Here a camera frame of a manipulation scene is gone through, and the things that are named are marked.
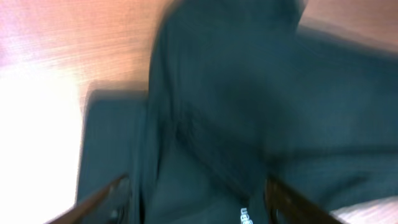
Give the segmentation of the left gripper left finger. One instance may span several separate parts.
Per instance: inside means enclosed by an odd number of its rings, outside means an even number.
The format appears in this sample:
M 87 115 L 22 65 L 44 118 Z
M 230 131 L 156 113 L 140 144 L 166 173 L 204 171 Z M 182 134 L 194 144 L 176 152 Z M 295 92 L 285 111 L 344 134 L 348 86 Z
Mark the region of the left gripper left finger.
M 127 224 L 130 201 L 131 181 L 122 175 L 49 224 Z

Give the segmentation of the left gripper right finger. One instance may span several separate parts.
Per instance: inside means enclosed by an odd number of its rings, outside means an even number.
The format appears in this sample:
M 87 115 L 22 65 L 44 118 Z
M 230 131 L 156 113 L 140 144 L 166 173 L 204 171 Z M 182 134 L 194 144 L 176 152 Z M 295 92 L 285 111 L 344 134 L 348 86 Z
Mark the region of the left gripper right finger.
M 272 175 L 264 187 L 264 202 L 271 224 L 343 224 Z

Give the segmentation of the black t-shirt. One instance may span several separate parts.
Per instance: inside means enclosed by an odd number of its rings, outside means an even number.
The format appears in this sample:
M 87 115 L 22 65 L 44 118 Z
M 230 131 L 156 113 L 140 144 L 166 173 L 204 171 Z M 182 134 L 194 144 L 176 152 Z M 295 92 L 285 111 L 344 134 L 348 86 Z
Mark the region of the black t-shirt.
M 330 211 L 397 194 L 397 55 L 300 29 L 296 1 L 182 1 L 149 91 L 90 96 L 79 202 L 121 175 L 98 223 L 267 223 L 274 175 Z

